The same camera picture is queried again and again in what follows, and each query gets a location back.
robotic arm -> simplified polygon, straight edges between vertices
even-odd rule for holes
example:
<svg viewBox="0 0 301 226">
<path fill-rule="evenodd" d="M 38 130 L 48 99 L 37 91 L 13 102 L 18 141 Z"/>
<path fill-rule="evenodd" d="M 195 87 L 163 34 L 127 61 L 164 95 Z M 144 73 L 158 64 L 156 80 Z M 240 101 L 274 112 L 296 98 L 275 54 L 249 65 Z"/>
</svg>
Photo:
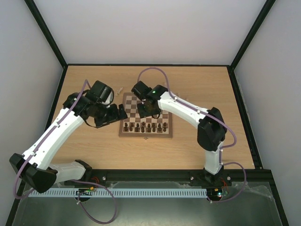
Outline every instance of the robotic arm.
<svg viewBox="0 0 301 226">
<path fill-rule="evenodd" d="M 39 193 L 47 191 L 53 184 L 62 181 L 90 179 L 92 168 L 81 160 L 51 164 L 58 149 L 77 127 L 83 122 L 87 123 L 88 117 L 94 118 L 96 128 L 127 118 L 123 105 L 119 105 L 118 109 L 116 104 L 111 104 L 113 91 L 102 82 L 96 81 L 92 88 L 84 93 L 85 96 L 80 96 L 72 111 L 70 109 L 79 94 L 69 95 L 57 118 L 38 141 L 22 155 L 15 153 L 9 159 L 16 173 L 24 162 L 30 159 L 21 173 L 21 179 Z M 34 152 L 38 145 L 40 145 L 38 151 Z"/>
<path fill-rule="evenodd" d="M 155 88 L 146 86 L 139 81 L 132 88 L 132 92 L 142 103 L 137 105 L 141 118 L 160 114 L 161 110 L 171 112 L 189 122 L 198 130 L 198 144 L 205 149 L 205 170 L 211 175 L 216 175 L 222 168 L 222 149 L 223 141 L 227 130 L 215 120 L 201 114 L 209 115 L 221 120 L 222 115 L 217 108 L 211 110 L 193 105 L 179 97 L 171 97 L 167 88 L 157 85 Z"/>
</svg>

black vertical post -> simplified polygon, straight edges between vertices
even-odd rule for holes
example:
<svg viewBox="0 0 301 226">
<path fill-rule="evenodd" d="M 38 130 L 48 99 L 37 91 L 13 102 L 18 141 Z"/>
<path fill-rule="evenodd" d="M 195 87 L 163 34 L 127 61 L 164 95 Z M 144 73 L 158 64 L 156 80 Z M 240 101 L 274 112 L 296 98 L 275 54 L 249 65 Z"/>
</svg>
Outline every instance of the black vertical post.
<svg viewBox="0 0 301 226">
<path fill-rule="evenodd" d="M 27 4 L 29 10 L 31 11 L 33 17 L 35 18 L 36 22 L 38 23 L 40 29 L 42 30 L 45 38 L 47 39 L 49 45 L 51 46 L 53 52 L 55 53 L 58 61 L 60 62 L 61 66 L 65 68 L 67 66 L 67 63 L 58 48 L 54 38 L 52 37 L 50 30 L 48 29 L 41 13 L 39 12 L 39 9 L 37 8 L 36 4 L 34 3 L 33 0 L 24 0 L 25 3 Z"/>
<path fill-rule="evenodd" d="M 260 28 L 262 22 L 264 21 L 265 17 L 269 13 L 270 9 L 274 5 L 276 0 L 267 0 L 265 4 L 263 5 L 259 15 L 257 16 L 254 24 L 251 27 L 251 30 L 247 34 L 243 44 L 241 45 L 239 51 L 237 52 L 232 64 L 231 68 L 234 70 L 236 66 L 238 65 L 240 59 L 242 58 L 243 54 L 245 53 L 246 49 L 250 45 L 251 41 L 253 40 L 255 34 L 257 33 L 258 29 Z"/>
</svg>

chessboard border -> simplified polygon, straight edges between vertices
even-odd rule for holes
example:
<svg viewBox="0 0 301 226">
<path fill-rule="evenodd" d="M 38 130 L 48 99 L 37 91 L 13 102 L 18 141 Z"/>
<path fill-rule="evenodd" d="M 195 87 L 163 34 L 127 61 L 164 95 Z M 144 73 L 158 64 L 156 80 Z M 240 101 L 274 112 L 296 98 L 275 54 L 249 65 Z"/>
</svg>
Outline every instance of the chessboard border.
<svg viewBox="0 0 301 226">
<path fill-rule="evenodd" d="M 126 107 L 126 102 L 127 102 L 127 96 L 132 95 L 133 94 L 131 92 L 126 92 L 123 94 L 123 98 L 122 98 L 122 103 L 124 108 Z M 169 133 L 168 134 L 163 134 L 163 133 L 125 133 L 123 132 L 123 120 L 120 120 L 120 124 L 119 124 L 119 132 L 118 132 L 118 136 L 120 138 L 124 138 L 124 137 L 131 137 L 131 138 L 158 138 L 158 139 L 172 139 L 173 138 L 173 114 L 168 112 L 168 130 Z"/>
</svg>

table surface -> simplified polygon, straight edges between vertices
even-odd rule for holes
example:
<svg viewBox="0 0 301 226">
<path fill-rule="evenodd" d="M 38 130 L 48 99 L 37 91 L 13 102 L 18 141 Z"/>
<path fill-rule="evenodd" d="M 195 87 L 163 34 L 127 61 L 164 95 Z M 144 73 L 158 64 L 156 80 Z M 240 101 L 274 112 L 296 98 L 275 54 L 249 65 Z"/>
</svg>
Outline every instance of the table surface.
<svg viewBox="0 0 301 226">
<path fill-rule="evenodd" d="M 145 66 L 69 66 L 55 109 L 58 115 L 66 98 L 80 91 L 84 80 L 91 85 L 99 80 L 112 87 L 115 93 L 123 87 L 114 103 L 121 104 L 123 93 L 130 92 L 137 76 Z M 254 169 L 243 124 L 235 101 L 226 67 L 160 67 L 169 78 L 170 88 L 181 98 L 211 109 L 218 108 L 227 125 L 238 138 L 234 147 L 224 149 L 224 163 L 236 161 L 246 169 Z M 157 70 L 148 70 L 141 80 L 150 87 L 164 85 L 164 76 Z M 173 138 L 119 137 L 119 123 L 95 129 L 82 124 L 59 149 L 53 163 L 67 163 L 81 159 L 93 169 L 143 169 L 143 170 L 190 170 L 202 169 L 205 151 L 197 143 L 197 130 L 183 119 L 173 115 Z M 233 142 L 227 132 L 225 144 Z M 239 169 L 229 165 L 226 169 Z"/>
</svg>

perforated metal strip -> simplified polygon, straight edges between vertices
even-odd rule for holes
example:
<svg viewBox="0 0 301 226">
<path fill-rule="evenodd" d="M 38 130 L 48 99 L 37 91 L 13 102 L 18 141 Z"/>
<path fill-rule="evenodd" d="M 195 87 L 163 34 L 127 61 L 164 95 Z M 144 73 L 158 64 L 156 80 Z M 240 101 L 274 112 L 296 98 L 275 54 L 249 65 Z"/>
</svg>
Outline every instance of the perforated metal strip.
<svg viewBox="0 0 301 226">
<path fill-rule="evenodd" d="M 111 188 L 110 191 L 116 198 L 206 198 L 206 189 L 124 189 Z M 29 197 L 76 197 L 76 188 L 50 188 L 40 194 L 36 191 Z M 87 192 L 82 197 L 111 197 L 104 189 L 97 189 L 95 192 Z"/>
</svg>

